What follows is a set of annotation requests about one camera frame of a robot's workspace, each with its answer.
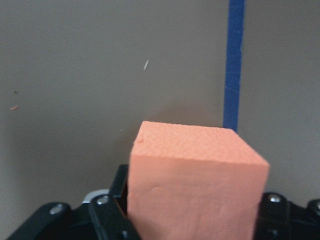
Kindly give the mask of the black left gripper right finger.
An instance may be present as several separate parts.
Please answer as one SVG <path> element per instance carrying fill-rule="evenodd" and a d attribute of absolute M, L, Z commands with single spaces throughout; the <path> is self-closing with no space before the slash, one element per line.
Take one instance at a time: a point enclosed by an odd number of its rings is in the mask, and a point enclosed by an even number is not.
<path fill-rule="evenodd" d="M 276 192 L 263 194 L 253 238 L 255 240 L 318 240 L 320 200 L 301 207 Z"/>

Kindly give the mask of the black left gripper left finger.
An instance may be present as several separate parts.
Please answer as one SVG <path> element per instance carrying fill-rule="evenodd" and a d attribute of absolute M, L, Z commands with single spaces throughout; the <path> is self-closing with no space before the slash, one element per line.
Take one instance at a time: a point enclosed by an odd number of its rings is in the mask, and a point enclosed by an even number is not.
<path fill-rule="evenodd" d="M 138 240 L 127 216 L 127 164 L 121 164 L 109 189 L 90 192 L 72 209 L 64 202 L 38 208 L 10 240 Z"/>

